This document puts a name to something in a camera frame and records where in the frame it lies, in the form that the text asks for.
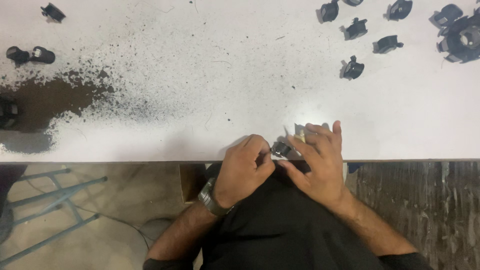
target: hairy forearm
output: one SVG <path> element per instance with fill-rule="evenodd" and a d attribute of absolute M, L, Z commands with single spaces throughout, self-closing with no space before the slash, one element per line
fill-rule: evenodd
<path fill-rule="evenodd" d="M 406 238 L 350 192 L 341 205 L 330 210 L 342 219 L 377 256 L 417 252 Z"/>
<path fill-rule="evenodd" d="M 200 251 L 202 237 L 216 221 L 217 217 L 201 202 L 194 203 L 157 239 L 147 259 L 193 261 Z"/>

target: white table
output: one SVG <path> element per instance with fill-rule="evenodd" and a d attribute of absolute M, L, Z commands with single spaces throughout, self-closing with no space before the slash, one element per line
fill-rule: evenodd
<path fill-rule="evenodd" d="M 393 2 L 339 2 L 337 19 L 320 24 L 316 10 L 326 0 L 55 0 L 67 16 L 57 24 L 41 15 L 48 1 L 10 0 L 2 5 L 0 51 L 43 46 L 57 59 L 16 70 L 3 56 L 0 85 L 38 70 L 50 80 L 90 60 L 110 66 L 106 82 L 125 89 L 114 97 L 149 106 L 128 108 L 133 117 L 93 117 L 88 107 L 69 123 L 54 118 L 50 151 L 27 155 L 0 145 L 0 162 L 221 160 L 244 135 L 272 144 L 294 123 L 337 119 L 346 160 L 480 158 L 480 61 L 444 61 L 429 22 L 451 1 L 414 0 L 398 22 L 383 17 Z M 478 7 L 455 4 L 465 15 Z M 368 33 L 345 41 L 339 28 L 355 17 L 368 19 Z M 374 54 L 372 43 L 389 35 L 405 46 Z M 352 55 L 365 71 L 341 79 L 341 61 Z"/>

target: hand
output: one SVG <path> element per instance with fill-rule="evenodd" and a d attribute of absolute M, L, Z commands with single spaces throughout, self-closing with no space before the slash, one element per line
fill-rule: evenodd
<path fill-rule="evenodd" d="M 278 164 L 287 170 L 288 176 L 301 191 L 334 211 L 344 198 L 351 195 L 343 183 L 340 121 L 333 124 L 333 132 L 310 123 L 306 128 L 315 133 L 305 136 L 306 144 L 293 136 L 288 136 L 288 141 L 305 158 L 312 171 L 303 174 L 286 160 L 279 160 Z"/>
<path fill-rule="evenodd" d="M 251 195 L 274 170 L 267 141 L 252 134 L 227 150 L 213 197 L 221 207 L 230 208 Z"/>

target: man's left hand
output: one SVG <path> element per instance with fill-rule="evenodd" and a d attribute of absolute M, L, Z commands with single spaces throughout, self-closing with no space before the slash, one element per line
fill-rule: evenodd
<path fill-rule="evenodd" d="M 230 147 L 215 182 L 214 198 L 223 208 L 230 208 L 250 196 L 275 170 L 268 142 L 252 134 Z"/>

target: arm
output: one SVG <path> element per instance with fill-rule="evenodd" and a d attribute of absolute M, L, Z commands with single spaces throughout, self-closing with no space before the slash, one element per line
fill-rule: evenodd
<path fill-rule="evenodd" d="M 215 183 L 214 200 L 223 208 L 232 207 L 251 195 L 274 169 L 267 141 L 259 135 L 248 136 L 227 150 Z M 201 202 L 194 203 L 158 238 L 146 259 L 193 261 L 202 237 L 217 220 Z"/>
<path fill-rule="evenodd" d="M 374 211 L 358 201 L 345 187 L 342 173 L 342 135 L 340 121 L 333 132 L 307 124 L 314 134 L 306 142 L 289 136 L 289 142 L 302 154 L 311 172 L 301 173 L 288 161 L 279 160 L 297 187 L 342 219 L 377 256 L 417 252 L 414 246 Z"/>

